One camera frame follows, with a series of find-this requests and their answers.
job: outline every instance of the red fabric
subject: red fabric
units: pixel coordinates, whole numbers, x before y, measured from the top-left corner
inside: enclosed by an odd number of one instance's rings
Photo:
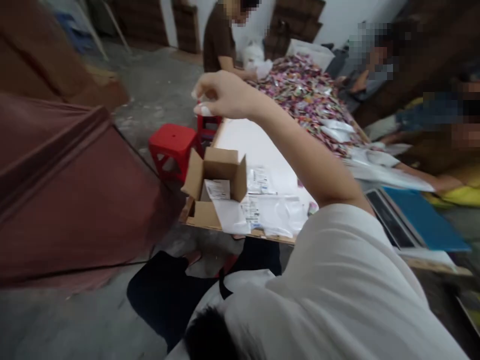
[[[0,286],[96,288],[168,231],[181,204],[103,107],[0,94]]]

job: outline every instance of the hand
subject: hand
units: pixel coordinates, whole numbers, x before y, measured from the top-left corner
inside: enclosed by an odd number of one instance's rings
[[[245,80],[250,80],[254,82],[258,81],[259,79],[257,76],[257,68],[255,68],[254,70],[248,70]]]
[[[220,70],[203,74],[192,96],[205,95],[211,101],[198,104],[193,111],[202,116],[221,116],[229,119],[253,119],[268,96],[251,87],[231,72]]]

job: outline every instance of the yellow cloth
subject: yellow cloth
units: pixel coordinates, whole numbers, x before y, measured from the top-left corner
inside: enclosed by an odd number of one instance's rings
[[[458,187],[454,190],[438,194],[425,194],[425,198],[435,207],[448,209],[455,205],[480,208],[480,189],[470,186]]]
[[[437,196],[427,194],[425,198],[439,208],[450,208],[454,205],[480,208],[480,162],[477,158],[470,158],[470,161],[470,164],[447,172],[465,186],[439,193]]]

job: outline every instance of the red plastic stool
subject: red plastic stool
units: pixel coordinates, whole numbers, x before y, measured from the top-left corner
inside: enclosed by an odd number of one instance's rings
[[[198,139],[200,142],[203,140],[210,140],[212,141],[214,139],[215,134],[217,133],[217,130],[220,127],[220,124],[222,123],[222,117],[221,116],[202,116],[202,115],[197,115],[196,116],[196,131],[198,133]],[[216,124],[216,129],[211,130],[205,128],[205,124]]]
[[[196,151],[203,158],[204,149],[200,144],[195,130],[175,125],[165,124],[148,140],[148,148],[155,163],[158,175],[163,180],[180,180],[185,182],[189,167],[190,149],[196,147]],[[163,169],[169,158],[173,158],[180,169],[180,173]]]

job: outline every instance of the candy wrapper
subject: candy wrapper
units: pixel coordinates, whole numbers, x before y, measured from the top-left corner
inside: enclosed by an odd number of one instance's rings
[[[356,132],[349,134],[349,141],[339,142],[322,130],[327,120],[350,126],[354,124],[338,98],[338,89],[333,80],[308,55],[279,58],[265,79],[258,83],[250,81],[249,84],[274,99],[300,126],[324,143],[336,156],[347,158],[348,146],[365,145]]]

